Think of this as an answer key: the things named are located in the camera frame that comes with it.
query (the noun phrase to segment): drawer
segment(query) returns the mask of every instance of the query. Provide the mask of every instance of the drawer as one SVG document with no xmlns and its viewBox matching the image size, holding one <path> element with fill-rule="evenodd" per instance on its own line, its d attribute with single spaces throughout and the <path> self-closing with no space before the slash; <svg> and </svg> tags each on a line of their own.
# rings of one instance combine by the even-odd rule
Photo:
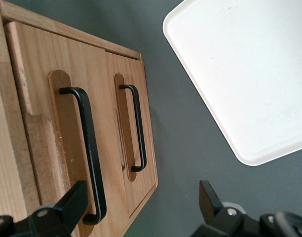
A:
<svg viewBox="0 0 302 237">
<path fill-rule="evenodd" d="M 85 215 L 95 213 L 78 104 L 58 93 L 61 87 L 82 88 L 90 101 L 107 213 L 96 226 L 80 221 L 75 235 L 122 236 L 157 186 L 143 63 L 17 22 L 8 23 L 6 32 L 40 203 L 56 202 L 77 180 L 87 180 L 91 205 Z M 67 76 L 54 77 L 56 70 Z M 125 103 L 119 103 L 115 75 L 139 92 L 147 158 L 140 172 L 131 171 L 141 165 L 133 98 L 125 89 Z M 127 108 L 126 120 L 120 106 Z"/>
</svg>

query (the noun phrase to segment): white plastic tray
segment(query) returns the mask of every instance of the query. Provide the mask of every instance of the white plastic tray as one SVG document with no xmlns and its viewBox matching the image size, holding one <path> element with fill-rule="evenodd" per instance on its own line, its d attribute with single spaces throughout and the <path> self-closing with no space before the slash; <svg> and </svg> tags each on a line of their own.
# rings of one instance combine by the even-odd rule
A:
<svg viewBox="0 0 302 237">
<path fill-rule="evenodd" d="M 185 0 L 163 31 L 242 163 L 302 149 L 302 0 Z"/>
</svg>

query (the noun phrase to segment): wooden drawer unit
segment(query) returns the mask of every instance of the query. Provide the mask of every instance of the wooden drawer unit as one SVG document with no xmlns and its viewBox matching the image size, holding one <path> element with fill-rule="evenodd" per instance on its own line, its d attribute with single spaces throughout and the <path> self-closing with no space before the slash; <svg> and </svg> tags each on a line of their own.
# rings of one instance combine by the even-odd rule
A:
<svg viewBox="0 0 302 237">
<path fill-rule="evenodd" d="M 19 221 L 77 180 L 88 181 L 84 216 L 97 212 L 82 110 L 59 93 L 67 87 L 90 102 L 107 210 L 73 235 L 122 236 L 158 184 L 140 54 L 0 1 L 0 215 Z"/>
</svg>

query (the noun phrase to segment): gray floor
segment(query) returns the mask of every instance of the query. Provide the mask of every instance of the gray floor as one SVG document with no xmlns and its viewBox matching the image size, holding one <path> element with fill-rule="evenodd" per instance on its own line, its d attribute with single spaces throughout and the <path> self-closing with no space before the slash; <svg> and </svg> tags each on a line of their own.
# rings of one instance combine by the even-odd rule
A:
<svg viewBox="0 0 302 237">
<path fill-rule="evenodd" d="M 199 180 L 258 218 L 302 215 L 302 150 L 267 164 L 241 164 L 162 33 L 181 0 L 11 0 L 27 9 L 141 52 L 147 74 L 159 187 L 126 237 L 189 237 L 203 222 Z"/>
</svg>

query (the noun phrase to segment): black handle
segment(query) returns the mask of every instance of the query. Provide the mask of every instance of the black handle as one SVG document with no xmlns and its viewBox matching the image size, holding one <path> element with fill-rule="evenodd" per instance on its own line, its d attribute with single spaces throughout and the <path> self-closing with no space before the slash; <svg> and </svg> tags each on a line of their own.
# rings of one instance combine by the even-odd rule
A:
<svg viewBox="0 0 302 237">
<path fill-rule="evenodd" d="M 83 223 L 96 225 L 105 217 L 107 208 L 90 101 L 86 92 L 78 87 L 60 88 L 59 93 L 73 94 L 77 99 L 96 208 L 96 214 L 87 214 Z"/>
<path fill-rule="evenodd" d="M 137 88 L 134 85 L 120 85 L 119 88 L 120 89 L 130 89 L 132 92 L 133 105 L 135 108 L 135 117 L 136 117 L 136 126 L 137 126 L 141 166 L 131 167 L 131 172 L 139 172 L 139 171 L 142 171 L 147 166 L 147 155 L 146 155 L 145 139 L 143 136 L 139 93 L 138 93 Z"/>
</svg>

